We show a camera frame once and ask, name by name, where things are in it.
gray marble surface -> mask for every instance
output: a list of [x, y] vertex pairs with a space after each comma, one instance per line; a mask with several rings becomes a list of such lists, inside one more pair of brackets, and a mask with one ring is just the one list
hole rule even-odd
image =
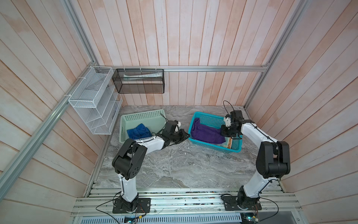
[[[157, 109], [164, 109], [169, 120], [180, 121], [180, 128], [184, 128], [186, 132], [196, 111], [226, 115], [223, 106], [124, 106], [118, 117]], [[248, 119], [243, 107], [235, 106], [235, 109], [242, 110], [244, 118]], [[118, 176], [112, 167], [113, 157], [122, 146], [119, 143], [119, 125], [120, 119], [113, 130], [100, 174], [93, 187], [120, 188]], [[223, 153], [186, 140], [147, 154], [136, 176], [137, 188], [240, 188], [256, 170], [257, 153], [258, 148], [245, 136], [242, 150], [238, 153]]]

black wire mesh organizer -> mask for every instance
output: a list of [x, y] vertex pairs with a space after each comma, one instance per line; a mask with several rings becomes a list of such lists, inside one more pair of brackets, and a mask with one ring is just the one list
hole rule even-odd
[[164, 93], [163, 69], [117, 68], [112, 80], [118, 93]]

teal plastic basket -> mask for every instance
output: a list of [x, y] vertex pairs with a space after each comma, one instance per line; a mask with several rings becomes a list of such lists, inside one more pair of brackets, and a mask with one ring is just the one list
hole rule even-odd
[[163, 109], [122, 115], [119, 130], [119, 142], [124, 143], [129, 139], [127, 130], [133, 129], [139, 124], [144, 124], [150, 132], [157, 133], [160, 131], [165, 125], [165, 118], [160, 114], [165, 116]]
[[[189, 134], [192, 130], [192, 126], [194, 123], [194, 119], [195, 118], [199, 118], [200, 119], [200, 123], [213, 127], [213, 128], [221, 128], [221, 125], [225, 124], [224, 122], [224, 117], [220, 117], [220, 116], [216, 116], [216, 115], [211, 115], [211, 114], [206, 114], [206, 113], [202, 113], [202, 112], [195, 112], [194, 116], [192, 118], [192, 121], [190, 123], [190, 127], [189, 127]], [[214, 144], [210, 144], [210, 143], [206, 143], [206, 142], [202, 142], [196, 139], [193, 139], [192, 137], [189, 138], [190, 141], [192, 141], [194, 144], [200, 145], [200, 146], [204, 146], [207, 148], [211, 148], [214, 150], [219, 150], [221, 152], [240, 152], [241, 151], [241, 145], [242, 145], [242, 140], [241, 139], [234, 139], [232, 140], [232, 144], [231, 144], [231, 149], [229, 148], [224, 148], [221, 146], [217, 146]]]

blue towel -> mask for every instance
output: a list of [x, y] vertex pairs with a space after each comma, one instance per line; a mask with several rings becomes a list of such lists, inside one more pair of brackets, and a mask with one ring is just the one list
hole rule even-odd
[[136, 128], [127, 130], [128, 137], [136, 140], [140, 138], [148, 138], [151, 137], [152, 134], [148, 128], [146, 128], [143, 124], [138, 125]]

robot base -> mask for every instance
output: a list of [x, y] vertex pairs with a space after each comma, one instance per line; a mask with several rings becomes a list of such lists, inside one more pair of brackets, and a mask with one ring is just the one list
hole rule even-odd
[[247, 197], [243, 186], [240, 187], [240, 190], [237, 196], [223, 196], [224, 207], [226, 211], [240, 211], [240, 210], [261, 210], [261, 204], [258, 201], [259, 198]]
[[133, 213], [138, 208], [138, 213], [150, 211], [150, 198], [138, 198], [138, 195], [132, 202], [124, 200], [122, 197], [114, 200], [113, 214]]

